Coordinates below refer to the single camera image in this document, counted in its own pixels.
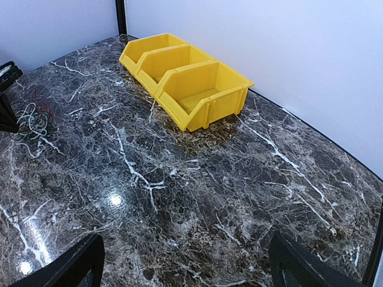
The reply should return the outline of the right yellow plastic bin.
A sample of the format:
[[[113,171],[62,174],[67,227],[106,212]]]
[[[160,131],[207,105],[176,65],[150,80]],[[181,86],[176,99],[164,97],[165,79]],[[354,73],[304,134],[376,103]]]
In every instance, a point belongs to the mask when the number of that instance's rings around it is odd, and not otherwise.
[[[254,83],[217,60],[167,71],[154,94],[178,128],[193,132],[244,108]]]

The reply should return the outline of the left black frame post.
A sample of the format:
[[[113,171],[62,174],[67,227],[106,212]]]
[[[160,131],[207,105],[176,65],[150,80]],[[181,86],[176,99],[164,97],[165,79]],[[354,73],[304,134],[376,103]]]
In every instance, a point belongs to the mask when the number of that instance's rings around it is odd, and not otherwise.
[[[116,8],[118,32],[120,35],[127,35],[125,1],[115,0],[115,8]]]

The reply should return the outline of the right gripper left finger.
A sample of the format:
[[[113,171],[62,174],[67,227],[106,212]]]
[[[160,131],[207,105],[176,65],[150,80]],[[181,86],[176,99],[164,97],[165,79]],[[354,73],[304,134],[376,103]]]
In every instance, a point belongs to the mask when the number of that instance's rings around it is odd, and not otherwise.
[[[13,286],[100,286],[105,248],[102,236],[89,234],[56,260]]]

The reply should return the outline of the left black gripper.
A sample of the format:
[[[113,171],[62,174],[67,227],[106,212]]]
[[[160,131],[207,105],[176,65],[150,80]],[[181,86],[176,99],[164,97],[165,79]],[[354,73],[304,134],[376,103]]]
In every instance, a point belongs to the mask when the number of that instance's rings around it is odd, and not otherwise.
[[[11,86],[17,79],[19,79],[23,72],[13,61],[4,63],[0,67],[0,91],[5,91]],[[11,108],[8,97],[1,93],[0,99],[0,129],[2,132],[18,132],[19,125],[17,124],[17,118],[13,109]]]

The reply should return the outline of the left yellow plastic bin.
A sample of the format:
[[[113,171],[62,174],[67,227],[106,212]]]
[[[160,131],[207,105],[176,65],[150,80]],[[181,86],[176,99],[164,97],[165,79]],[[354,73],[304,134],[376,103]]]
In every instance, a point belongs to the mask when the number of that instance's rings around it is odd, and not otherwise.
[[[187,44],[187,42],[170,33],[135,39],[126,44],[119,62],[133,74],[143,53],[181,44]]]

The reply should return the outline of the yellow plastic bin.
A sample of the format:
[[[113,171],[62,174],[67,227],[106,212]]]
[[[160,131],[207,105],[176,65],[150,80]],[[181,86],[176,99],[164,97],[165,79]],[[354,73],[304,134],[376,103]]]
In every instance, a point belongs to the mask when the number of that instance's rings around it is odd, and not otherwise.
[[[181,44],[187,44],[187,42],[170,33],[135,39],[126,44],[119,62],[133,74],[143,53]]]
[[[244,108],[254,83],[217,60],[167,71],[154,94],[178,128],[193,132]]]
[[[144,52],[134,71],[136,80],[154,97],[159,82],[167,71],[215,60],[190,44],[180,44]]]

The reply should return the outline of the middle yellow plastic bin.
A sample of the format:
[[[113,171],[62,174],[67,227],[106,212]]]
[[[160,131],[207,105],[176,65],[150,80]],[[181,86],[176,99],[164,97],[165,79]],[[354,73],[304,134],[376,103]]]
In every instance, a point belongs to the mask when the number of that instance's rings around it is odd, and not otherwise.
[[[190,44],[180,44],[144,52],[134,71],[136,80],[154,97],[159,82],[167,71],[215,60]]]

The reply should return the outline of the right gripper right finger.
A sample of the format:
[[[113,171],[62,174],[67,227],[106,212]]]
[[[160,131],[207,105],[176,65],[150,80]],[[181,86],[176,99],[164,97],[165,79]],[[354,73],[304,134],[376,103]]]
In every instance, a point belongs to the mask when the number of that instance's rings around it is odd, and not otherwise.
[[[363,286],[279,231],[274,232],[268,252],[273,286]]]

